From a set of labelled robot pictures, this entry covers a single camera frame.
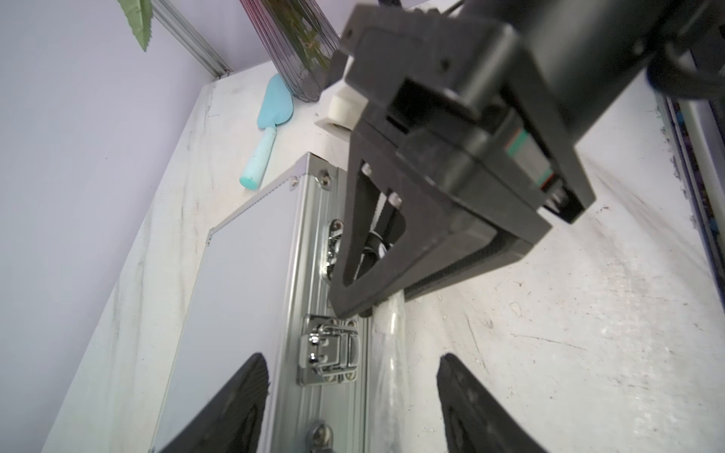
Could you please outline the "silver aluminium poker case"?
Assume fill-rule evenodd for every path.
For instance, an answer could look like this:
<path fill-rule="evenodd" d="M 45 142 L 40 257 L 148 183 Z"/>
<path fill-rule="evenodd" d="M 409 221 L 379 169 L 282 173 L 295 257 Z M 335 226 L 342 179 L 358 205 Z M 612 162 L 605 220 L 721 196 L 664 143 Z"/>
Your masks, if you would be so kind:
<path fill-rule="evenodd" d="M 213 228 L 152 450 L 163 449 L 248 358 L 269 389 L 255 452 L 400 452 L 403 301 L 343 318 L 330 305 L 346 173 L 306 154 Z"/>

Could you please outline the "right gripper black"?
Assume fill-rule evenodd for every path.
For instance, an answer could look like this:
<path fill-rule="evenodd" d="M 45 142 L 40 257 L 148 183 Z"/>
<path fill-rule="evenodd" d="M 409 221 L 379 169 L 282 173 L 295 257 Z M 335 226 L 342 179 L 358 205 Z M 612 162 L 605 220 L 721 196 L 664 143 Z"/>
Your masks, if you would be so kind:
<path fill-rule="evenodd" d="M 329 300 L 353 317 L 521 260 L 595 199 L 574 135 L 506 22 L 371 5 L 341 41 L 367 101 Z"/>

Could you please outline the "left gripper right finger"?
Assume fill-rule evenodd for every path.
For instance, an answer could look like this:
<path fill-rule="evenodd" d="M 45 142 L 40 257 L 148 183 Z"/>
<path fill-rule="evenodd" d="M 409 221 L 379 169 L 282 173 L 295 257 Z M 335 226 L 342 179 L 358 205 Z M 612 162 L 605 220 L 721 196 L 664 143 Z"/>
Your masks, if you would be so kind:
<path fill-rule="evenodd" d="M 450 452 L 545 453 L 453 354 L 436 375 Z"/>

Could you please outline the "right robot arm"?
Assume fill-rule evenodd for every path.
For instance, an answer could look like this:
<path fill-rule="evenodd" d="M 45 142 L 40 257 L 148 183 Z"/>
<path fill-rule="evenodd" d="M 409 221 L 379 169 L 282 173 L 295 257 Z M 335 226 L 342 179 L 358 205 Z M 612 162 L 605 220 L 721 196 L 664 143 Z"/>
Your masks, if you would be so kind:
<path fill-rule="evenodd" d="M 720 1 L 466 1 L 456 16 L 360 5 L 330 81 L 366 99 L 349 139 L 329 300 L 349 318 L 521 260 L 595 200 L 575 145 L 640 72 L 723 97 L 683 52 Z"/>

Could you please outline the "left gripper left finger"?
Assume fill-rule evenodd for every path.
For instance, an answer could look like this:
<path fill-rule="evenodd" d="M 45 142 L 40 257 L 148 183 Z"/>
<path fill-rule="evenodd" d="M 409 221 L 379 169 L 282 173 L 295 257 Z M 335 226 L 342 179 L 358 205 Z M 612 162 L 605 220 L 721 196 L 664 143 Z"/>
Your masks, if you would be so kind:
<path fill-rule="evenodd" d="M 251 355 L 164 452 L 255 452 L 269 389 L 267 363 Z"/>

